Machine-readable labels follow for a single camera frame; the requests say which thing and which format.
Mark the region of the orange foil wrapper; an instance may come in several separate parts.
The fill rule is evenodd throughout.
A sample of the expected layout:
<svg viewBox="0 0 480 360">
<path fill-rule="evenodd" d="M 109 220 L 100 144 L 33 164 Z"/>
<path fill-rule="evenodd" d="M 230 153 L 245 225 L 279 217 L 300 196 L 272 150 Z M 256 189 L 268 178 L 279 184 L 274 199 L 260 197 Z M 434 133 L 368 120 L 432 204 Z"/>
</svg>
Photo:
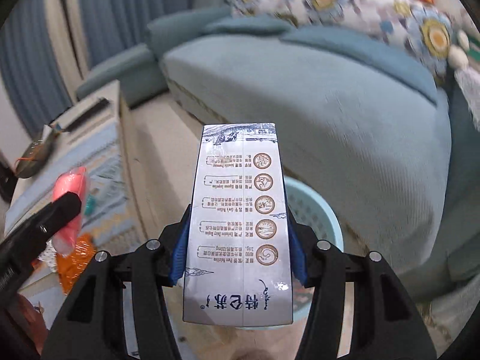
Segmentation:
<svg viewBox="0 0 480 360">
<path fill-rule="evenodd" d="M 64 257 L 59 253 L 56 254 L 58 281 L 65 295 L 70 293 L 95 254 L 95 244 L 89 233 L 83 234 L 77 239 L 75 249 L 70 255 Z"/>
</svg>

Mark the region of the pink small packet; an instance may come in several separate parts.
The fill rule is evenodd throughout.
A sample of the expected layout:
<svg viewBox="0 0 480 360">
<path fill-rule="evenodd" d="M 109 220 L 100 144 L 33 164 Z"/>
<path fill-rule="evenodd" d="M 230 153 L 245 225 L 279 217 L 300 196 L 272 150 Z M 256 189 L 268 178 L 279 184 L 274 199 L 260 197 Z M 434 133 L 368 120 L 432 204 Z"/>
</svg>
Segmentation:
<svg viewBox="0 0 480 360">
<path fill-rule="evenodd" d="M 63 227 L 52 238 L 55 250 L 63 255 L 70 254 L 77 243 L 84 206 L 88 195 L 89 176 L 84 166 L 73 168 L 61 174 L 55 181 L 53 201 L 60 201 Z"/>
</svg>

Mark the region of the white blue milk carton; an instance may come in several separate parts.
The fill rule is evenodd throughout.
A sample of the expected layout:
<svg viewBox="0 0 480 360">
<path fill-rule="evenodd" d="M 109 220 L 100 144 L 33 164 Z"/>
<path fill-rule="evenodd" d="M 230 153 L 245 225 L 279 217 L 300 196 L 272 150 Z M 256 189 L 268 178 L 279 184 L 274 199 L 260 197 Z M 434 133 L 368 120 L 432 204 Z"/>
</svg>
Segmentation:
<svg viewBox="0 0 480 360">
<path fill-rule="evenodd" d="M 204 127 L 193 186 L 183 320 L 293 322 L 287 204 L 273 123 Z"/>
</svg>

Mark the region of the light blue trash basket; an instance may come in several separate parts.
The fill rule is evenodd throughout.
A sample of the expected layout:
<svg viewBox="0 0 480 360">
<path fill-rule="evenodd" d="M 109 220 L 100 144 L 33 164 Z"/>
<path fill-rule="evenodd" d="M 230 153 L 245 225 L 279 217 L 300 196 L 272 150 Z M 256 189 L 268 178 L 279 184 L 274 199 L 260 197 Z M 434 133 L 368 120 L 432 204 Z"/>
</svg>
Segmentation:
<svg viewBox="0 0 480 360">
<path fill-rule="evenodd" d="M 342 249 L 343 235 L 329 204 L 306 184 L 262 172 L 253 185 L 254 195 L 245 200 L 241 289 L 231 292 L 229 306 L 235 327 L 278 327 L 306 316 L 312 301 L 310 294 L 299 300 L 306 280 L 301 236 Z"/>
</svg>

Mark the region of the teal small packet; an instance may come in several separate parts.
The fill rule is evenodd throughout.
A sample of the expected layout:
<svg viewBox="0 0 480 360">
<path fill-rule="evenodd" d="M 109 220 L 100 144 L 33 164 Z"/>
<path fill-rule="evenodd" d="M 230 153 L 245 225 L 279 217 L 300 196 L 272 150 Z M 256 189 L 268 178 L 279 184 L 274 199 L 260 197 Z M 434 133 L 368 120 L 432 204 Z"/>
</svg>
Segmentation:
<svg viewBox="0 0 480 360">
<path fill-rule="evenodd" d="M 96 209 L 97 199 L 94 194 L 90 193 L 85 202 L 85 216 L 90 217 Z"/>
</svg>

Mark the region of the dark bowl with items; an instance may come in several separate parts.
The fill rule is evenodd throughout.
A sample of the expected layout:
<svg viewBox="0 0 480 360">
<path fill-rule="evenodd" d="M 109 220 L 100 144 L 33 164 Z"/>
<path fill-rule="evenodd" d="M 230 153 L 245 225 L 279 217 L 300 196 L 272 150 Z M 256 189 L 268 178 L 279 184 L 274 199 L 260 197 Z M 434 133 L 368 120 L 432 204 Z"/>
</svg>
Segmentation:
<svg viewBox="0 0 480 360">
<path fill-rule="evenodd" d="M 28 179 L 38 174 L 46 165 L 50 155 L 52 155 L 59 136 L 60 132 L 56 130 L 49 131 L 46 136 L 43 136 L 43 133 L 35 135 L 35 138 L 22 156 L 16 160 L 16 177 Z"/>
</svg>

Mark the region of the blue patterned rug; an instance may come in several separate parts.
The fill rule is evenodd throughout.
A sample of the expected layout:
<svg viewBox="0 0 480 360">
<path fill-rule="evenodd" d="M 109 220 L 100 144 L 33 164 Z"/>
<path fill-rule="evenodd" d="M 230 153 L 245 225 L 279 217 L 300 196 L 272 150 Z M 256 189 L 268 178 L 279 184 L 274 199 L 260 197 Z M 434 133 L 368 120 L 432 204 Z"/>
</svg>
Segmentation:
<svg viewBox="0 0 480 360">
<path fill-rule="evenodd" d="M 53 197 L 61 174 L 78 168 L 88 172 L 81 234 L 88 234 L 96 250 L 111 255 L 132 252 L 146 240 L 140 225 L 121 138 L 121 124 L 112 122 L 73 147 L 37 177 L 25 180 L 5 219 L 5 233 L 40 211 Z"/>
</svg>

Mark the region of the white coffee table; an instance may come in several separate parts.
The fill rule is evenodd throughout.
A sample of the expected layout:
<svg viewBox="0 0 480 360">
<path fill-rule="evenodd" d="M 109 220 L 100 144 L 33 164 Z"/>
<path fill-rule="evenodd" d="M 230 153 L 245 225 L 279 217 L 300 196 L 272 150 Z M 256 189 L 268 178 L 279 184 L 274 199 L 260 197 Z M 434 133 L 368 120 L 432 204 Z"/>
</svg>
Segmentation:
<svg viewBox="0 0 480 360">
<path fill-rule="evenodd" d="M 117 123 L 119 121 L 119 103 L 121 100 L 120 82 L 118 80 L 114 80 L 87 96 L 87 98 L 96 97 L 107 98 L 111 102 L 109 108 L 106 108 L 102 112 L 98 113 L 72 133 L 60 133 L 60 136 L 57 138 L 55 143 L 54 151 L 52 155 L 50 155 L 43 169 L 41 169 L 37 175 L 29 179 L 18 181 L 11 204 L 14 204 L 28 189 L 28 187 L 30 187 L 41 176 L 46 174 L 57 161 L 63 158 L 72 149 L 77 147 L 81 142 L 101 131 L 107 125 L 110 125 L 111 123 Z"/>
</svg>

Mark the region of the blue fabric sofa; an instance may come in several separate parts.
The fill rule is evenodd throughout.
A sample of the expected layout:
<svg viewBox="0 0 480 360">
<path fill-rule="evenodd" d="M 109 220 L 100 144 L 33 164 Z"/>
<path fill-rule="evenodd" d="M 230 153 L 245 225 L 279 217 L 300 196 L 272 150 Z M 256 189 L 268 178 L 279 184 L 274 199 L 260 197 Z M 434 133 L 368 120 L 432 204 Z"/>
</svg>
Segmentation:
<svg viewBox="0 0 480 360">
<path fill-rule="evenodd" d="M 227 8 L 151 21 L 172 95 L 206 125 L 272 122 L 316 189 L 418 299 L 479 274 L 479 131 L 456 83 L 345 28 Z"/>
</svg>

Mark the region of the blue ottoman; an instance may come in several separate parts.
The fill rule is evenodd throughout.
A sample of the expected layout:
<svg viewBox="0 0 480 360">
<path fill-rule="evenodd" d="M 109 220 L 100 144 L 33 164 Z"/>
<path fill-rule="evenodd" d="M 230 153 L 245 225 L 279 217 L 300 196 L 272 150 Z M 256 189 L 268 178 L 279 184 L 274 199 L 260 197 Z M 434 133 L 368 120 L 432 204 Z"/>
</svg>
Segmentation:
<svg viewBox="0 0 480 360">
<path fill-rule="evenodd" d="M 76 89 L 78 100 L 118 80 L 120 92 L 129 107 L 168 90 L 154 52 L 141 43 L 114 55 L 95 66 Z"/>
</svg>

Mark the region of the white lace throw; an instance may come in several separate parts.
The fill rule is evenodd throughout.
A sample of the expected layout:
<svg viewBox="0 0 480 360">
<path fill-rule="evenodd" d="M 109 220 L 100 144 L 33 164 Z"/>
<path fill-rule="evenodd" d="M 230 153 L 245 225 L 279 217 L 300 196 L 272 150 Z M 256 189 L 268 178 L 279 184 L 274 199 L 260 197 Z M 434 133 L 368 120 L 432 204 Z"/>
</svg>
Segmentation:
<svg viewBox="0 0 480 360">
<path fill-rule="evenodd" d="M 480 74 L 471 67 L 457 69 L 454 73 L 472 116 L 473 125 L 480 131 Z"/>
</svg>

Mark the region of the blue curtains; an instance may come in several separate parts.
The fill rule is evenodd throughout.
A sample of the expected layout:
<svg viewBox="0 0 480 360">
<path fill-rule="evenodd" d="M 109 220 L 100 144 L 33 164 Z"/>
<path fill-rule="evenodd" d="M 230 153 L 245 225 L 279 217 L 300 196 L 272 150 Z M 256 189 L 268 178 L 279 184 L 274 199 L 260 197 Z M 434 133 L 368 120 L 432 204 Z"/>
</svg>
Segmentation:
<svg viewBox="0 0 480 360">
<path fill-rule="evenodd" d="M 1 0 L 1 78 L 29 136 L 80 99 L 103 61 L 144 40 L 154 19 L 194 0 Z"/>
</svg>

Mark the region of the white teddy bear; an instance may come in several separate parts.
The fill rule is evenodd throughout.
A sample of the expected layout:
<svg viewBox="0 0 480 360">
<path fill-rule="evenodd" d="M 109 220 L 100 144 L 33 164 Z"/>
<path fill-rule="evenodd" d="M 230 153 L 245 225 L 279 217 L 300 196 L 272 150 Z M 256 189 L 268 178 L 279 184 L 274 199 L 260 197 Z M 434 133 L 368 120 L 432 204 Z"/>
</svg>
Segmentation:
<svg viewBox="0 0 480 360">
<path fill-rule="evenodd" d="M 470 61 L 467 52 L 470 50 L 470 41 L 465 31 L 456 33 L 456 43 L 452 44 L 448 53 L 448 63 L 454 70 L 465 69 Z"/>
</svg>

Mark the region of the floral back cushion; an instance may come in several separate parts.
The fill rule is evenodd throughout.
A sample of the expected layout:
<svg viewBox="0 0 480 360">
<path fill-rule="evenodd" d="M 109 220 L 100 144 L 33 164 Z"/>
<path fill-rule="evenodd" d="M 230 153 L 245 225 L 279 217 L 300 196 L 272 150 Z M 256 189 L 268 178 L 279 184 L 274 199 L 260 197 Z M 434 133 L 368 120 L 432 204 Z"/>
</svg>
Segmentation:
<svg viewBox="0 0 480 360">
<path fill-rule="evenodd" d="M 454 29 L 448 15 L 420 0 L 230 0 L 236 16 L 269 15 L 295 27 L 336 25 L 406 51 L 436 80 L 448 70 Z"/>
</svg>

